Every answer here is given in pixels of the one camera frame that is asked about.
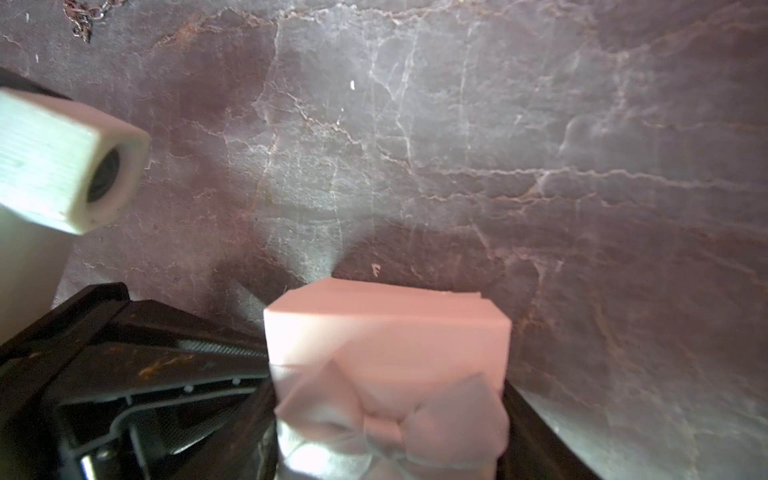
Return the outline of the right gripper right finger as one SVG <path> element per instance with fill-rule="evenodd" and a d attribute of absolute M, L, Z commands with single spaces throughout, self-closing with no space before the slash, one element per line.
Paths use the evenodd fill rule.
<path fill-rule="evenodd" d="M 509 381 L 502 402 L 510 420 L 507 450 L 497 462 L 498 480 L 599 480 Z"/>

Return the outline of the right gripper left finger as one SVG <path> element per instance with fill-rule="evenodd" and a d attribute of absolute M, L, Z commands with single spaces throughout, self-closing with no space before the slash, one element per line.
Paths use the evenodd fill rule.
<path fill-rule="evenodd" d="M 278 466 L 276 395 L 263 380 L 175 479 L 273 479 Z"/>

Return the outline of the white jewelry box lid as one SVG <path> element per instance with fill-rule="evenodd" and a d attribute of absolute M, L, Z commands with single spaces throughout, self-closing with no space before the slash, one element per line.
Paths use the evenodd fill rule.
<path fill-rule="evenodd" d="M 511 320 L 478 293 L 327 278 L 264 313 L 280 479 L 492 479 Z"/>

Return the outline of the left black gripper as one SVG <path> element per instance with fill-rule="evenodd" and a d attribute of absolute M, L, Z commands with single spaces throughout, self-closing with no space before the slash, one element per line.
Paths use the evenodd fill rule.
<path fill-rule="evenodd" d="M 1 475 L 175 479 L 268 377 L 262 330 L 89 286 L 1 344 Z"/>

